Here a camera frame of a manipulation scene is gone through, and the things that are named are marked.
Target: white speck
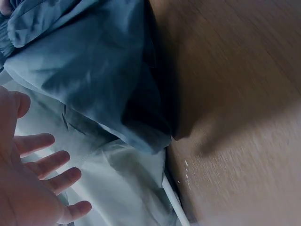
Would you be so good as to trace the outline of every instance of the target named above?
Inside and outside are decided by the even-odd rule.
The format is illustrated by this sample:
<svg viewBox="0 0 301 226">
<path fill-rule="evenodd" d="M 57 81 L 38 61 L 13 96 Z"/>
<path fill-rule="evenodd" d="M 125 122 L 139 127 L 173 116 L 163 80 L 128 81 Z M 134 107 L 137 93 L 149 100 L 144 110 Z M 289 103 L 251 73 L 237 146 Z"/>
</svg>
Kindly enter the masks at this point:
<svg viewBox="0 0 301 226">
<path fill-rule="evenodd" d="M 190 187 L 190 184 L 189 184 L 188 175 L 187 175 L 187 174 L 185 174 L 185 175 L 186 175 L 186 180 L 187 180 L 188 187 L 189 187 L 189 189 L 191 190 L 191 187 Z"/>
</svg>

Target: palm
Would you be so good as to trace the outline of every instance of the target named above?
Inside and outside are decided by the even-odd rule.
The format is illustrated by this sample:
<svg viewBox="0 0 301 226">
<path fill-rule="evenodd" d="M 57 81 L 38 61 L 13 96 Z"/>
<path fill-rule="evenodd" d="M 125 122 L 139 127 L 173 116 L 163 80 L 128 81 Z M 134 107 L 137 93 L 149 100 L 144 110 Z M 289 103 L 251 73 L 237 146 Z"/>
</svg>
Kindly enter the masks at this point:
<svg viewBox="0 0 301 226">
<path fill-rule="evenodd" d="M 72 206 L 64 206 L 57 198 L 63 190 L 70 187 L 81 177 L 78 168 L 71 168 L 66 172 L 49 180 L 44 178 L 57 168 L 63 166 L 70 156 L 66 151 L 59 151 L 37 162 L 22 163 L 21 157 L 25 157 L 38 149 L 47 147 L 54 143 L 50 134 L 39 134 L 25 137 L 11 136 L 9 132 L 11 125 L 15 125 L 17 116 L 23 116 L 30 102 L 22 103 L 22 94 L 19 97 L 19 106 L 15 112 L 8 112 L 8 120 L 1 121 L 6 111 L 13 110 L 9 106 L 3 110 L 3 104 L 10 105 L 1 96 L 0 89 L 0 221 L 5 223 L 14 220 L 16 225 L 23 226 L 53 226 L 55 223 L 67 224 L 84 215 L 91 210 L 90 203 L 83 201 Z"/>
</svg>

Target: wood grain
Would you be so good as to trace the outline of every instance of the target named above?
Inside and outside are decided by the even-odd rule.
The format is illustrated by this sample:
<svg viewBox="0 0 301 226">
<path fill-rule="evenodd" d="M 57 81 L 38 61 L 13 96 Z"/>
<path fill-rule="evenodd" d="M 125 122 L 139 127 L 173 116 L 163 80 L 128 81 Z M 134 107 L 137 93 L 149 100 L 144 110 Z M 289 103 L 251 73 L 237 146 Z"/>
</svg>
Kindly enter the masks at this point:
<svg viewBox="0 0 301 226">
<path fill-rule="evenodd" d="M 301 225 L 301 2 L 150 3 L 179 83 L 169 162 L 198 222 Z"/>
</svg>

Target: teal garment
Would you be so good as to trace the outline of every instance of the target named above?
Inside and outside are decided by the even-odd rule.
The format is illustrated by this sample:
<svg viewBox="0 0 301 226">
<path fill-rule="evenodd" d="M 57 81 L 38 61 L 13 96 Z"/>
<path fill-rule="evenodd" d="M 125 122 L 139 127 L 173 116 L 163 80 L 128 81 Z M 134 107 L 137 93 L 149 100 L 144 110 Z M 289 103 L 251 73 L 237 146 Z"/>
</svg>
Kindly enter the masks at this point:
<svg viewBox="0 0 301 226">
<path fill-rule="evenodd" d="M 155 60 L 143 0 L 23 0 L 5 26 L 0 49 L 13 46 L 4 68 L 15 81 L 138 150 L 157 153 L 169 145 L 149 71 Z"/>
</svg>

